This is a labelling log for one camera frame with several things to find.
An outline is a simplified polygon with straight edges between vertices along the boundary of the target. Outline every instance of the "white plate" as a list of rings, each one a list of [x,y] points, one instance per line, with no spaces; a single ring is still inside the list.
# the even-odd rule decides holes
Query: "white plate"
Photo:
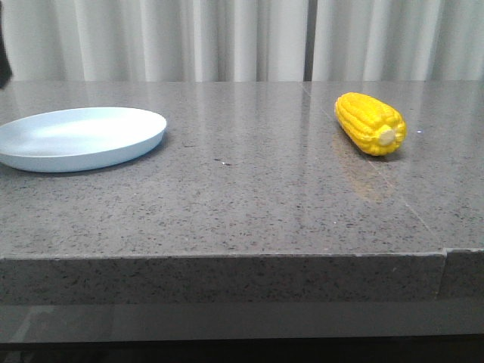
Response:
[[[139,157],[157,146],[161,115],[91,107],[42,113],[0,127],[0,162],[32,172],[77,172]]]

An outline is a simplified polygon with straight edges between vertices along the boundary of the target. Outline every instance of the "curtain fold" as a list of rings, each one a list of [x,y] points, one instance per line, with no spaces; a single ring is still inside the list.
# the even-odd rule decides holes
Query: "curtain fold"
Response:
[[[3,3],[17,80],[484,80],[483,0]]]

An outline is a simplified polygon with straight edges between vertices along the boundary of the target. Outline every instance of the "yellow corn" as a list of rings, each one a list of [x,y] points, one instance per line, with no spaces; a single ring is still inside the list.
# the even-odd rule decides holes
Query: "yellow corn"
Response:
[[[346,134],[366,154],[390,154],[407,135],[400,112],[368,95],[345,93],[336,101],[334,112]]]

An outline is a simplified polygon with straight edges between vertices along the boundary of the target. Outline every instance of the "countertop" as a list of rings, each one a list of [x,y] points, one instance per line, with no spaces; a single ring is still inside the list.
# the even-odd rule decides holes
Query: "countertop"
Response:
[[[358,151],[345,92],[399,110]],[[0,123],[119,106],[168,122],[127,163],[0,166],[0,304],[405,302],[484,296],[482,82],[12,82]]]

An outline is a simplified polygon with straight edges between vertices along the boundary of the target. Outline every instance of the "dark object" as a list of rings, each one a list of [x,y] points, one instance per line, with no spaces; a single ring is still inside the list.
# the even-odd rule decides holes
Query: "dark object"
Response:
[[[2,3],[0,2],[0,88],[4,88],[12,77],[12,69],[8,63],[7,52],[3,43]]]

